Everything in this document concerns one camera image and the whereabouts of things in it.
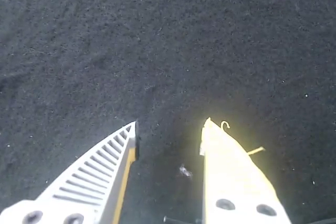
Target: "screw hole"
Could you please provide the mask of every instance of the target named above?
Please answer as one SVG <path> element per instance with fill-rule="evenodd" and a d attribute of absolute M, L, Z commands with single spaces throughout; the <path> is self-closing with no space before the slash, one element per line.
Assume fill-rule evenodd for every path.
<path fill-rule="evenodd" d="M 222 208 L 224 210 L 235 210 L 236 206 L 228 199 L 219 199 L 216 202 L 216 207 Z"/>
<path fill-rule="evenodd" d="M 82 224 L 84 221 L 84 216 L 81 214 L 72 214 L 69 215 L 65 221 L 64 224 Z"/>
<path fill-rule="evenodd" d="M 273 208 L 271 208 L 270 206 L 264 205 L 264 204 L 260 204 L 259 206 L 257 206 L 257 211 L 263 215 L 268 215 L 268 216 L 277 215 L 277 212 L 275 212 Z"/>
<path fill-rule="evenodd" d="M 30 212 L 23 219 L 23 224 L 36 224 L 42 218 L 43 213 L 41 211 Z"/>

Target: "white fragment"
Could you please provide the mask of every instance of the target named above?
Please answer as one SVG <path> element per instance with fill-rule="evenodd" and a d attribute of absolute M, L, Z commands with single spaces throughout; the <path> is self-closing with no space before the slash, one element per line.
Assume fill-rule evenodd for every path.
<path fill-rule="evenodd" d="M 189 172 L 185 167 L 184 164 L 180 166 L 180 173 L 183 174 L 184 176 L 187 176 L 188 178 L 192 178 L 193 174 L 192 172 Z"/>

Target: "yellow edge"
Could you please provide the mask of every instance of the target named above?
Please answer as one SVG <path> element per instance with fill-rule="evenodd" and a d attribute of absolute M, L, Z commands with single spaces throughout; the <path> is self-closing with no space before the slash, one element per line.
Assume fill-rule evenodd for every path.
<path fill-rule="evenodd" d="M 124 201 L 124 195 L 125 195 L 125 190 L 126 190 L 126 185 L 127 185 L 127 179 L 128 179 L 128 174 L 130 172 L 130 167 L 131 164 L 135 161 L 135 148 L 132 148 L 129 150 L 128 158 L 127 158 L 127 163 L 125 167 L 125 172 L 122 177 L 122 182 L 120 186 L 120 191 L 118 195 L 118 201 L 116 205 L 116 209 L 114 211 L 114 217 L 113 217 L 113 222 L 112 224 L 118 224 L 119 218 L 120 218 L 120 212 L 122 208 L 122 203 Z"/>

